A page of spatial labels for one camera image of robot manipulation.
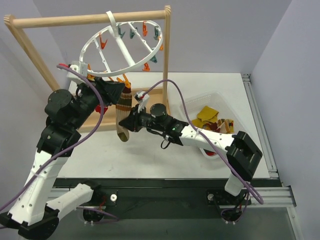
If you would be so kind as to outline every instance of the teal clothespin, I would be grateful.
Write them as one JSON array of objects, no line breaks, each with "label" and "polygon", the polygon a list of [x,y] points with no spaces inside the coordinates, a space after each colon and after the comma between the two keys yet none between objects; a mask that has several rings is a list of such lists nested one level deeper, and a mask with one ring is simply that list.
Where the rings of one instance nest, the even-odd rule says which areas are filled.
[{"label": "teal clothespin", "polygon": [[121,39],[124,37],[125,33],[126,33],[125,31],[121,33],[121,28],[120,26],[118,26],[118,34],[120,35]]},{"label": "teal clothespin", "polygon": [[158,30],[158,27],[155,26],[154,27],[154,40],[158,40],[158,37],[159,37],[159,30]]},{"label": "teal clothespin", "polygon": [[130,39],[132,39],[134,35],[136,35],[135,32],[132,29],[130,29]]},{"label": "teal clothespin", "polygon": [[150,61],[153,62],[153,63],[155,63],[155,64],[158,62],[156,56],[153,56],[153,57],[150,59]]}]

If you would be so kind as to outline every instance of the white plastic basket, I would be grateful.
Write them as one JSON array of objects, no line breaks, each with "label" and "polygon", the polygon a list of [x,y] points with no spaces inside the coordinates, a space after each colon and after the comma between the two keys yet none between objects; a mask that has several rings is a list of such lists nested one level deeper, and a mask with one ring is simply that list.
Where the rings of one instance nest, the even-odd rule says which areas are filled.
[{"label": "white plastic basket", "polygon": [[[208,106],[213,108],[219,112],[218,119],[232,119],[233,120],[233,130],[236,134],[238,131],[248,132],[244,125],[241,123],[239,117],[232,109],[230,104],[226,101],[226,99],[217,91],[211,93],[205,93],[193,98],[188,98],[185,100],[186,111],[190,120],[194,120],[197,118],[197,114],[205,107]],[[179,106],[178,114],[180,119],[187,121],[186,114],[184,111],[184,107],[182,103]],[[209,156],[205,153],[205,151],[200,148],[202,154],[208,159],[217,159],[220,158],[217,154],[213,156]]]}]

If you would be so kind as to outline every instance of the wooden rod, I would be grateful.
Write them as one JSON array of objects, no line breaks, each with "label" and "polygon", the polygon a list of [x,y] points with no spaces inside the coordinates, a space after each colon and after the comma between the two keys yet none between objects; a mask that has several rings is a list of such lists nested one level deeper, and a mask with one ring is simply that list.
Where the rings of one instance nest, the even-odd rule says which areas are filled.
[{"label": "wooden rod", "polygon": [[[113,13],[116,22],[147,21],[166,18],[165,10],[136,11]],[[84,24],[110,23],[109,17],[104,14],[77,15],[77,16],[53,16],[13,19],[12,24],[17,29],[43,28],[57,26],[71,26]]]},{"label": "wooden rod", "polygon": [[[164,21],[164,64],[163,64],[163,79],[168,79],[169,71],[169,48],[170,48],[170,27],[171,27],[171,7],[166,5],[164,7],[165,21]],[[168,106],[168,82],[163,83],[162,103]]]},{"label": "wooden rod", "polygon": [[15,37],[19,45],[22,47],[24,52],[27,54],[29,59],[32,61],[36,69],[38,69],[39,73],[42,75],[44,80],[48,83],[49,87],[56,91],[60,89],[59,84],[57,83],[55,77],[52,75],[44,60],[32,44],[31,40],[28,38],[23,29],[16,29],[13,26],[12,22],[15,19],[13,15],[4,16],[4,24],[10,30],[12,35]]}]

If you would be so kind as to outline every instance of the sock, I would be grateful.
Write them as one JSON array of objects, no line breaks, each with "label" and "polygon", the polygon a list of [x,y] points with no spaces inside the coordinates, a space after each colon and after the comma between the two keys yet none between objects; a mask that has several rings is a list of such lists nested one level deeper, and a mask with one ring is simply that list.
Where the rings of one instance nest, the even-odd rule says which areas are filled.
[{"label": "sock", "polygon": [[132,107],[131,88],[125,87],[121,93],[118,103],[115,105],[116,133],[122,142],[129,140],[128,129],[119,125],[119,122],[129,116]]}]

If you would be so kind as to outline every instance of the wooden base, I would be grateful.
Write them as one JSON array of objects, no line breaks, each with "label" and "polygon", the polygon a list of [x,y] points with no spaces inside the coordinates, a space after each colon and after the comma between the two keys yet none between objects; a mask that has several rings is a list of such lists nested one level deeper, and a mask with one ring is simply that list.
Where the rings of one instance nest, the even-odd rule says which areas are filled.
[{"label": "wooden base", "polygon": [[[136,94],[138,91],[147,91],[149,88],[139,88],[139,89],[132,89],[132,95]],[[151,92],[149,92],[149,101],[146,105],[147,113],[150,112],[150,107],[157,103],[162,103],[163,101],[163,88],[156,87]],[[132,99],[132,106],[134,107],[138,102],[135,99]],[[170,114],[169,104],[167,100],[167,113]],[[79,129],[80,133],[88,133],[90,132],[99,120],[100,114],[94,111],[82,127]],[[110,131],[116,129],[116,106],[110,106],[108,110],[105,112],[103,116],[102,123],[100,124],[98,131]]]}]

